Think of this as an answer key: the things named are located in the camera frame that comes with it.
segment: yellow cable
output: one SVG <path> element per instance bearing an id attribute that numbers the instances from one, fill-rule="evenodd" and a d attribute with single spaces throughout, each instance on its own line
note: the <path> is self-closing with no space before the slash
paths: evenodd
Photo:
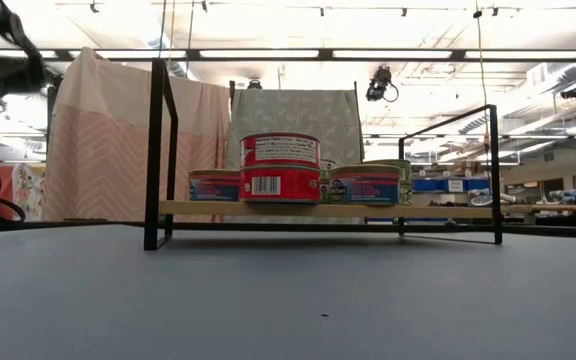
<path id="1" fill-rule="evenodd" d="M 168 46 L 168 69 L 170 69 L 170 60 L 172 58 L 172 39 L 175 38 L 175 4 L 177 0 L 172 0 L 172 20 L 170 22 L 170 44 Z"/>
<path id="2" fill-rule="evenodd" d="M 479 0 L 475 0 L 475 11 L 479 11 Z M 484 105 L 488 105 L 488 94 L 486 93 L 486 75 L 484 72 L 484 55 L 481 36 L 481 16 L 477 17 L 477 47 L 479 48 L 479 68 L 481 71 L 481 87 L 484 91 Z M 484 146 L 490 145 L 490 129 L 488 124 L 488 117 L 485 117 L 486 133 L 484 134 Z"/>

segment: gray patterned curtain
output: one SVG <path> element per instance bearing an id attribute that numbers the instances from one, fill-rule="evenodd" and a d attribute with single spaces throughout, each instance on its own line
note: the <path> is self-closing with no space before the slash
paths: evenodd
<path id="1" fill-rule="evenodd" d="M 321 158 L 338 165 L 361 161 L 361 124 L 354 90 L 237 90 L 232 99 L 228 168 L 238 169 L 241 138 L 263 132 L 289 131 L 321 141 Z M 228 218 L 260 223 L 363 223 L 363 219 L 268 217 Z"/>

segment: nutrition facts label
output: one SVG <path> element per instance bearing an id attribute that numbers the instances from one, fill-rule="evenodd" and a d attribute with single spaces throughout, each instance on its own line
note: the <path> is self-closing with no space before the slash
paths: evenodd
<path id="1" fill-rule="evenodd" d="M 267 136 L 257 138 L 256 160 L 301 160 L 317 162 L 317 143 L 293 136 Z"/>

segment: barcode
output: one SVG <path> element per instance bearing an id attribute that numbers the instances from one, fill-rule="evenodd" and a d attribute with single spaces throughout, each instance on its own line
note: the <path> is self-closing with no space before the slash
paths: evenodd
<path id="1" fill-rule="evenodd" d="M 281 178 L 279 176 L 252 178 L 252 194 L 281 195 Z"/>

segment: blue can label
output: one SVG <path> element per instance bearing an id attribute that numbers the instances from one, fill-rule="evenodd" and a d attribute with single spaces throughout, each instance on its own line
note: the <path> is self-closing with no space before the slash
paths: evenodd
<path id="1" fill-rule="evenodd" d="M 191 179 L 192 201 L 239 201 L 238 179 Z"/>
<path id="2" fill-rule="evenodd" d="M 391 176 L 335 178 L 330 182 L 329 191 L 331 201 L 338 203 L 392 205 L 399 202 L 398 179 Z"/>

